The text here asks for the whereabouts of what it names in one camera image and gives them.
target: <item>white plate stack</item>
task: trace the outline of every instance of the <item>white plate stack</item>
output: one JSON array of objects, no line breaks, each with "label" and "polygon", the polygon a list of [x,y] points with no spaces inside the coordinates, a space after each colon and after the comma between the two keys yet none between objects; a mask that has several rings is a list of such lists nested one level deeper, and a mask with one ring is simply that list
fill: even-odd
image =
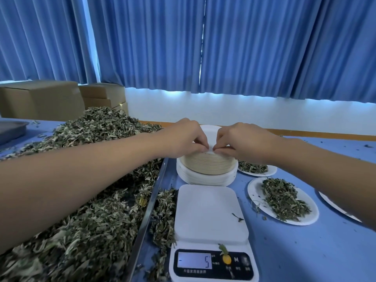
[{"label": "white plate stack", "polygon": [[213,146],[217,142],[219,126],[202,125],[201,128],[208,138],[209,151],[205,154],[178,158],[176,171],[180,178],[188,184],[228,186],[235,180],[238,161],[234,158],[214,154]]}]

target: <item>yellow button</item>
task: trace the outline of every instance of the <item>yellow button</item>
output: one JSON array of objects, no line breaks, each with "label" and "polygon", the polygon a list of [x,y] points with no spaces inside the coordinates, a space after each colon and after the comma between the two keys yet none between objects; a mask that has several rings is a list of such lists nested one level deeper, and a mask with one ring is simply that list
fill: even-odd
[{"label": "yellow button", "polygon": [[229,255],[223,255],[222,260],[225,264],[230,265],[231,264],[231,256]]}]

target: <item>digital scale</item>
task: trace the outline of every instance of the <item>digital scale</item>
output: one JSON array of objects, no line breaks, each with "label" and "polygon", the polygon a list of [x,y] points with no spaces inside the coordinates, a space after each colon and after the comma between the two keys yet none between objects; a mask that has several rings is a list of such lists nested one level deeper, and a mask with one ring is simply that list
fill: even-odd
[{"label": "digital scale", "polygon": [[[173,282],[258,282],[248,228],[232,189],[181,186],[174,228],[176,243],[171,247],[169,263]],[[220,245],[225,246],[228,255]]]}]

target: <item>blue curtain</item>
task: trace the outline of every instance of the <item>blue curtain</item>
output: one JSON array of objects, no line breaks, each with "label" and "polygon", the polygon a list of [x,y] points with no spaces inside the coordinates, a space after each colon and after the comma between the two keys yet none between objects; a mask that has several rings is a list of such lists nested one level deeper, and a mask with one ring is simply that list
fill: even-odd
[{"label": "blue curtain", "polygon": [[376,103],[376,0],[324,0],[293,98]]},{"label": "blue curtain", "polygon": [[0,0],[0,81],[95,82],[82,0]]},{"label": "blue curtain", "polygon": [[206,0],[200,92],[289,97],[321,0]]},{"label": "blue curtain", "polygon": [[205,0],[88,0],[100,79],[197,92]]}]

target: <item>person's arm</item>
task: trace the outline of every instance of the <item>person's arm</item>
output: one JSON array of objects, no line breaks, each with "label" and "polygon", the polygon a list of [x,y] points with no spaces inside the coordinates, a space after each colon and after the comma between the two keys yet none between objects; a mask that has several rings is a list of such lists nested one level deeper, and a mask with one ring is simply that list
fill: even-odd
[{"label": "person's arm", "polygon": [[156,133],[0,162],[0,254],[58,222],[138,166],[208,147],[199,124],[182,119]]},{"label": "person's arm", "polygon": [[244,123],[219,129],[214,150],[253,164],[278,166],[376,230],[376,164]]}]

